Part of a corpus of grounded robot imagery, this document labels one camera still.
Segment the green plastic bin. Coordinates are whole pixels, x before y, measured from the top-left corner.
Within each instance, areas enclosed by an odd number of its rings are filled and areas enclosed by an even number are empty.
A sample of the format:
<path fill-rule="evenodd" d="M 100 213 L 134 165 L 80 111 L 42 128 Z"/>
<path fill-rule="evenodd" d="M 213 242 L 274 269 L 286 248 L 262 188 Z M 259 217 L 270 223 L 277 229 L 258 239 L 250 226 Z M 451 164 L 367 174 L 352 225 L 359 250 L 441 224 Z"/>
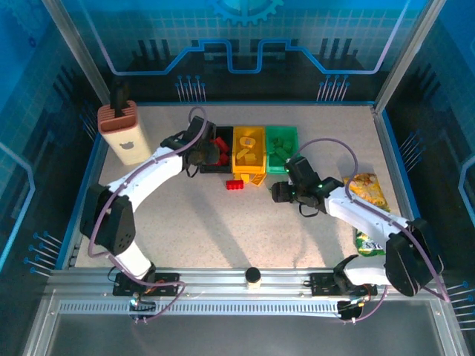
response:
<path fill-rule="evenodd" d="M 266 134 L 266 172 L 268 174 L 282 174 L 285 172 L 284 166 L 270 167 L 269 156 L 274 154 L 275 148 L 272 147 L 271 140 L 275 137 L 281 137 L 283 141 L 289 140 L 293 143 L 292 151 L 289 153 L 290 158 L 295 154 L 299 148 L 298 130 L 294 126 L 267 126 L 265 128 Z"/>

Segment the black plastic bin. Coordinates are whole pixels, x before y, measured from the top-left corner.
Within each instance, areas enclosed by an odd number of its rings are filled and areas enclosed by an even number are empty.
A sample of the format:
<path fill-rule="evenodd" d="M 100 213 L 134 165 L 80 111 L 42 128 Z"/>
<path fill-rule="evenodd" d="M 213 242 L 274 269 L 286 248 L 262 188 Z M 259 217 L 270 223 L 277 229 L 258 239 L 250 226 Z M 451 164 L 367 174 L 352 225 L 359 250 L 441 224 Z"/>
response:
<path fill-rule="evenodd" d="M 227 152 L 232 156 L 232 140 L 233 140 L 233 127 L 232 126 L 217 126 L 216 133 L 212 135 L 212 139 L 216 137 L 221 137 L 229 146 L 229 151 Z M 213 165 L 202 165 L 199 169 L 201 174 L 230 174 L 232 172 L 232 162 L 229 166 L 219 166 L 218 162 Z"/>

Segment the yellow plastic bin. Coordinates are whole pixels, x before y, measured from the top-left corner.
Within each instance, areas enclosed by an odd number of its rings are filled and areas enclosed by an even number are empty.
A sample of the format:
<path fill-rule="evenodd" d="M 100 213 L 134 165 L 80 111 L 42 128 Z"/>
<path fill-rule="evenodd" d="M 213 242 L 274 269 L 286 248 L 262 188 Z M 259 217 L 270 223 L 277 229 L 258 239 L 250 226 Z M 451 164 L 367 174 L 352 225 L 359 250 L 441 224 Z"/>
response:
<path fill-rule="evenodd" d="M 248 154 L 254 154 L 257 162 L 253 165 L 247 165 L 245 158 L 236 160 L 236 154 L 242 146 L 239 139 L 242 136 L 252 137 L 256 140 L 254 148 L 249 149 Z M 245 174 L 263 174 L 266 171 L 266 134 L 262 126 L 236 126 L 233 131 L 232 140 L 232 172 Z"/>

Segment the yellow snack bag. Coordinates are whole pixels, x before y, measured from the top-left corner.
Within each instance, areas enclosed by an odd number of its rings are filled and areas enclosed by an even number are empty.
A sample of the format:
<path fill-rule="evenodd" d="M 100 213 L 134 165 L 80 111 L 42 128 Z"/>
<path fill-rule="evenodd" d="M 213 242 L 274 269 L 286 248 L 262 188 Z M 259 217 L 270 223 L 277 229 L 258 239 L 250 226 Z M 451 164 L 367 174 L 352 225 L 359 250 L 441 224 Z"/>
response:
<path fill-rule="evenodd" d="M 350 191 L 381 210 L 390 212 L 376 174 L 356 174 L 350 183 Z"/>

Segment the black capped cream jar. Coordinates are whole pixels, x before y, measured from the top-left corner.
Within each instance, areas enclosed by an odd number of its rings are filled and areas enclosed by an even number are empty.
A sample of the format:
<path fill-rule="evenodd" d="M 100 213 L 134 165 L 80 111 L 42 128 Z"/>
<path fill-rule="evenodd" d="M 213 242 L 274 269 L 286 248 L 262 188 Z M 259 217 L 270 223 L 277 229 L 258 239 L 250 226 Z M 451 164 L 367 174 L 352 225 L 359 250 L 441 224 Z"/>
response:
<path fill-rule="evenodd" d="M 261 286 L 261 272 L 256 267 L 249 267 L 244 274 L 248 289 L 258 289 Z"/>

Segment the green snack bag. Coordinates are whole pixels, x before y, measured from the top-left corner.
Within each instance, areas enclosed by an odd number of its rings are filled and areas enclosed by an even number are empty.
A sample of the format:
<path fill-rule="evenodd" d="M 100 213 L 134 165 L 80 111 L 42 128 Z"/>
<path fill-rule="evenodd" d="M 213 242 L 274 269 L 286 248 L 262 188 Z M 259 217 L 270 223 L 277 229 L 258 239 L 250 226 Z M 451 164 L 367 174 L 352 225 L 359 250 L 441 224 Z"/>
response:
<path fill-rule="evenodd" d="M 362 231 L 354 228 L 354 242 L 357 252 L 363 257 L 384 256 L 384 249 Z"/>

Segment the blue circuit pattern backdrop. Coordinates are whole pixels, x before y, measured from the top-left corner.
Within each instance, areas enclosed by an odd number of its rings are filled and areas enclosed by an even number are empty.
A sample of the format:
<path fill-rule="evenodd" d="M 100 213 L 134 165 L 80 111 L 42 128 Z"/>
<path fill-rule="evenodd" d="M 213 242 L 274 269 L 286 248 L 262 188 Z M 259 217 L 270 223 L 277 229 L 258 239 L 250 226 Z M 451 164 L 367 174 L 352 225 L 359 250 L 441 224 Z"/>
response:
<path fill-rule="evenodd" d="M 138 102 L 372 102 L 428 0 L 61 0 Z"/>

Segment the aluminium side rail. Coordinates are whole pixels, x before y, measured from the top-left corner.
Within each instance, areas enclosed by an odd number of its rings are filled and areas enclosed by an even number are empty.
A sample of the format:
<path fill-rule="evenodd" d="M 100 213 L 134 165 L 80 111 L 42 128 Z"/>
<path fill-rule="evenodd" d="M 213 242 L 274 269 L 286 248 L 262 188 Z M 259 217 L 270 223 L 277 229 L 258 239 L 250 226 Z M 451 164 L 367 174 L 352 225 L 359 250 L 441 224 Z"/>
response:
<path fill-rule="evenodd" d="M 389 117 L 386 111 L 379 113 L 375 109 L 372 109 L 372 114 L 397 206 L 402 216 L 410 220 L 419 218 L 421 216 L 419 207 Z"/>

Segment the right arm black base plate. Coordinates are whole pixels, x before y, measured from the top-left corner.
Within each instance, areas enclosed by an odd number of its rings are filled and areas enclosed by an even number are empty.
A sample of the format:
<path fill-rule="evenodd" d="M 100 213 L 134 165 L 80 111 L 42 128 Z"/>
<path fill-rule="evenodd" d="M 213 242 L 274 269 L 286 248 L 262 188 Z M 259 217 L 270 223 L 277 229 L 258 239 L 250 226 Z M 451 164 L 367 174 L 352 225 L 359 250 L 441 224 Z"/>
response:
<path fill-rule="evenodd" d="M 377 287 L 374 285 L 355 285 L 344 274 L 332 273 L 311 273 L 309 279 L 303 285 L 311 289 L 313 297 L 325 296 L 349 296 L 364 297 L 376 296 Z"/>

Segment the aluminium front rail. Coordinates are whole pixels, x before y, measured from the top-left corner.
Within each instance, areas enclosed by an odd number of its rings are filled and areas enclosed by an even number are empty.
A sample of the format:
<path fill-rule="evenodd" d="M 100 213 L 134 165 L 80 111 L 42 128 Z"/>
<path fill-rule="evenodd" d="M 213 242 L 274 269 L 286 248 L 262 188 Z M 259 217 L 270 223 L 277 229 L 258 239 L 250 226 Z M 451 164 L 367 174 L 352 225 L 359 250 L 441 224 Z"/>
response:
<path fill-rule="evenodd" d="M 310 275 L 329 274 L 331 268 L 262 269 L 261 286 L 251 289 L 247 286 L 245 270 L 242 268 L 216 269 L 172 269 L 164 268 L 162 273 L 178 273 L 180 281 L 186 284 L 185 299 L 295 299 L 310 298 L 312 293 L 304 287 Z M 111 297 L 115 274 L 108 268 L 71 268 L 54 271 L 45 286 L 46 294 L 55 294 L 65 299 L 93 299 Z"/>

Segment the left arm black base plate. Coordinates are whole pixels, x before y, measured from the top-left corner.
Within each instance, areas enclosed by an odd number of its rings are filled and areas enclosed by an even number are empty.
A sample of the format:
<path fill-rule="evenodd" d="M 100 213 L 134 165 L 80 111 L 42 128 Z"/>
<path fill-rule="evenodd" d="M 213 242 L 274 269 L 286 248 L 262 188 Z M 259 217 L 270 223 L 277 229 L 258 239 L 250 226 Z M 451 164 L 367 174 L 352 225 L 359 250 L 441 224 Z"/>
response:
<path fill-rule="evenodd" d="M 149 283 L 170 283 L 176 282 L 180 279 L 178 273 L 153 273 L 148 277 Z M 137 294 L 140 297 L 174 297 L 178 293 L 178 285 L 163 286 L 163 287 L 150 287 L 144 286 L 139 283 L 130 280 L 123 273 L 118 273 L 114 280 L 114 287 L 112 291 L 113 296 L 118 297 L 132 297 Z"/>

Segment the aluminium enclosure post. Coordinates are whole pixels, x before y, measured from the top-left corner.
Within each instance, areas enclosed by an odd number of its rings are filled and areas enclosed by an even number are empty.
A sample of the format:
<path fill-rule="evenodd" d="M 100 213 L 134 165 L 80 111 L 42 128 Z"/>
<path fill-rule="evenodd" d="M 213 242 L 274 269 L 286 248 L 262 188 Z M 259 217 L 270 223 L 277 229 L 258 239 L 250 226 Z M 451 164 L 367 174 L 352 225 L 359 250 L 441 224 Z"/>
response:
<path fill-rule="evenodd" d="M 447 0 L 427 0 L 415 26 L 408 37 L 402 51 L 389 72 L 374 105 L 374 112 L 381 115 L 391 97 L 406 74 L 416 54 L 420 51 L 430 29 L 437 20 Z"/>
<path fill-rule="evenodd" d="M 61 0 L 42 0 L 78 65 L 103 105 L 110 103 L 110 92 L 99 68 L 82 40 L 76 25 Z"/>

